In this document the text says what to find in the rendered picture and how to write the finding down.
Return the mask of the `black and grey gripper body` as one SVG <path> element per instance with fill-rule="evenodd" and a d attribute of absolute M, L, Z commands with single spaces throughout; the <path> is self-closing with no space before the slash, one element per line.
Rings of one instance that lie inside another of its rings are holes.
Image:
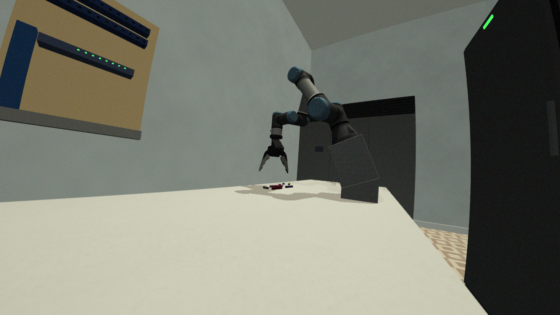
<path fill-rule="evenodd" d="M 283 136 L 282 136 L 282 135 L 278 135 L 278 134 L 271 134 L 271 135 L 270 135 L 270 138 L 271 138 L 271 140 L 272 140 L 272 139 L 274 139 L 274 140 L 279 140 L 279 139 L 282 139 Z M 274 148 L 273 148 L 272 144 L 271 144 L 271 146 L 268 146 L 268 149 L 269 149 L 269 148 L 270 148 L 270 151 L 269 151 L 270 154 L 269 154 L 269 156 L 276 156 L 276 157 L 279 157 L 280 155 L 282 155 L 282 152 L 274 151 Z"/>

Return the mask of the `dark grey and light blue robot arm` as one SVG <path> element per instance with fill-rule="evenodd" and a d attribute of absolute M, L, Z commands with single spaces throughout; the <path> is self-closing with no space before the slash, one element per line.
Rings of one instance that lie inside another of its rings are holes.
<path fill-rule="evenodd" d="M 358 135 L 351 127 L 342 104 L 338 101 L 330 102 L 322 92 L 319 92 L 314 86 L 312 75 L 293 66 L 289 70 L 287 78 L 302 92 L 299 110 L 298 112 L 290 110 L 286 113 L 274 112 L 271 134 L 282 135 L 284 124 L 306 127 L 309 124 L 309 113 L 313 119 L 329 123 L 332 131 L 332 145 Z"/>

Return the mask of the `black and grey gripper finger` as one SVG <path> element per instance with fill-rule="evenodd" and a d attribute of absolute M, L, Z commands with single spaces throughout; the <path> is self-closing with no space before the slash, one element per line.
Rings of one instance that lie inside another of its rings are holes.
<path fill-rule="evenodd" d="M 270 148 L 264 153 L 264 156 L 263 156 L 263 159 L 261 161 L 259 170 L 261 170 L 263 168 L 263 165 L 265 164 L 265 162 L 270 158 L 269 154 L 270 154 Z"/>
<path fill-rule="evenodd" d="M 283 165 L 285 166 L 285 169 L 288 173 L 287 155 L 284 151 L 282 152 L 282 155 L 280 156 L 280 159 L 281 159 L 281 161 L 282 161 Z"/>

